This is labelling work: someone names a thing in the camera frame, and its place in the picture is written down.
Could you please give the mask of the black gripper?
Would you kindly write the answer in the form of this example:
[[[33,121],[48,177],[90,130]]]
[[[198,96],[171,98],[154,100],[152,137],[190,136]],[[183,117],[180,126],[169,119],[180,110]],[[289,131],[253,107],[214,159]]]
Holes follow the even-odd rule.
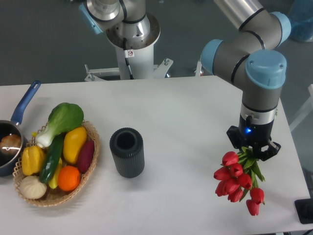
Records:
[[[254,158],[267,161],[278,154],[281,145],[273,142],[271,131],[274,120],[266,124],[253,123],[252,116],[240,116],[239,126],[230,126],[227,136],[235,149],[243,152],[244,147],[251,147]]]

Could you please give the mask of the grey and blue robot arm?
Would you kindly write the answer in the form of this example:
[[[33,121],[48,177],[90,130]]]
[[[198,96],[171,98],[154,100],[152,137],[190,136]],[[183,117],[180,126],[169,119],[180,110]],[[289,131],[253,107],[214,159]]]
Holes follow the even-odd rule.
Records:
[[[218,0],[216,4],[238,29],[239,37],[230,43],[210,41],[198,67],[242,90],[239,125],[231,126],[227,135],[234,148],[251,147],[253,157],[266,161],[281,148],[272,141],[271,130],[287,62],[276,48],[288,38],[291,24],[286,15],[269,13],[256,0]],[[115,46],[122,80],[166,75],[170,63],[154,64],[153,46],[160,26],[146,12],[145,1],[88,0],[80,11],[95,32],[105,32]]]

